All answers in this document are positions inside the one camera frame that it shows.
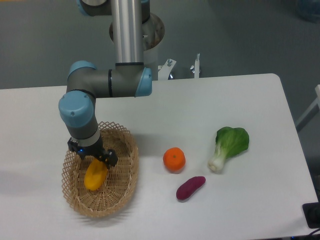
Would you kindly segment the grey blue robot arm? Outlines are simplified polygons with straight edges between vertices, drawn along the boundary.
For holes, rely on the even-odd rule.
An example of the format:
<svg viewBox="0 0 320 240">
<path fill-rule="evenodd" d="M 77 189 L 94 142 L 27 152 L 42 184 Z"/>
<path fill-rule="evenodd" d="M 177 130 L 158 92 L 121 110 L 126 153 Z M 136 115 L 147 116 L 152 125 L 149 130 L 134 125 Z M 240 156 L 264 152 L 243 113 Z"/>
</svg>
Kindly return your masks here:
<svg viewBox="0 0 320 240">
<path fill-rule="evenodd" d="M 70 139 L 68 149 L 84 159 L 95 157 L 108 168 L 118 162 L 112 149 L 105 149 L 95 115 L 98 98 L 145 97 L 158 79 L 156 47 L 165 28 L 150 10 L 148 0 L 79 0 L 84 15 L 112 16 L 109 34 L 115 49 L 115 66 L 98 70 L 88 61 L 72 64 L 66 93 L 58 103 L 59 114 Z"/>
</svg>

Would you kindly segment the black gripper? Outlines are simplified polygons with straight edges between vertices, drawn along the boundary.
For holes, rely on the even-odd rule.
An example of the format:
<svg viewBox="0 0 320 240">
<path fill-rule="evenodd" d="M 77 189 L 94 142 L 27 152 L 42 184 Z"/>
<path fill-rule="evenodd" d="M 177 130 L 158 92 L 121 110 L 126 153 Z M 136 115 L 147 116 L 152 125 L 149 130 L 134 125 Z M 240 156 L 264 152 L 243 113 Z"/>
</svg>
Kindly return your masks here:
<svg viewBox="0 0 320 240">
<path fill-rule="evenodd" d="M 115 167 L 118 162 L 118 156 L 114 149 L 104 150 L 101 137 L 90 146 L 80 146 L 70 137 L 67 146 L 68 150 L 78 155 L 81 160 L 84 160 L 86 156 L 92 156 L 104 163 L 106 167 Z"/>
</svg>

